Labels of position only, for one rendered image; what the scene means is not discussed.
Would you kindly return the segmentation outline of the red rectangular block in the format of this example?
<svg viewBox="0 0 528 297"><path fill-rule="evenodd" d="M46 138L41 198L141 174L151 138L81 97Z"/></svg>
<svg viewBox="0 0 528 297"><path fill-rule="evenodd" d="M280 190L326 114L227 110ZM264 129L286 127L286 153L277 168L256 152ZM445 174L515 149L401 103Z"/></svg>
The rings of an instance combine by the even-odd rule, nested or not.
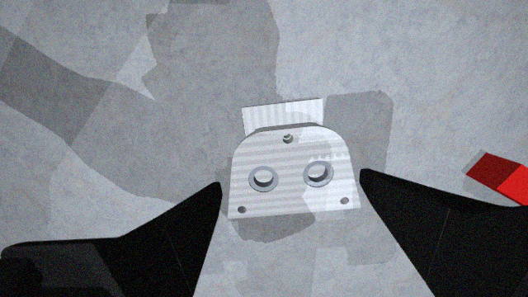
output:
<svg viewBox="0 0 528 297"><path fill-rule="evenodd" d="M465 174L519 205L528 205L528 168L485 153Z"/></svg>

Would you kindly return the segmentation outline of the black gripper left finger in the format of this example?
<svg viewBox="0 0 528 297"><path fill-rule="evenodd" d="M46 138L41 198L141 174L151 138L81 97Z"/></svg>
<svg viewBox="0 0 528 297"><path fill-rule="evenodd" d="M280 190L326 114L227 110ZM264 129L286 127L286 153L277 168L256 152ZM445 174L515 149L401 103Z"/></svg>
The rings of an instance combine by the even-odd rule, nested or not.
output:
<svg viewBox="0 0 528 297"><path fill-rule="evenodd" d="M1 258L27 257L40 287L101 287L113 297L193 297L222 200L212 182L123 236L30 241Z"/></svg>

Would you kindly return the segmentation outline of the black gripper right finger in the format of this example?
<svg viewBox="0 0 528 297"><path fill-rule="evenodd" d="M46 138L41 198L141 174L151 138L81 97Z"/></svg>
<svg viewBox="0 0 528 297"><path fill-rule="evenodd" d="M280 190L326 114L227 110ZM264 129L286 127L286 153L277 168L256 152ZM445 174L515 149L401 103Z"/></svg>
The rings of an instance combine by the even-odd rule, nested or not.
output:
<svg viewBox="0 0 528 297"><path fill-rule="evenodd" d="M528 205L361 169L362 190L435 297L526 297Z"/></svg>

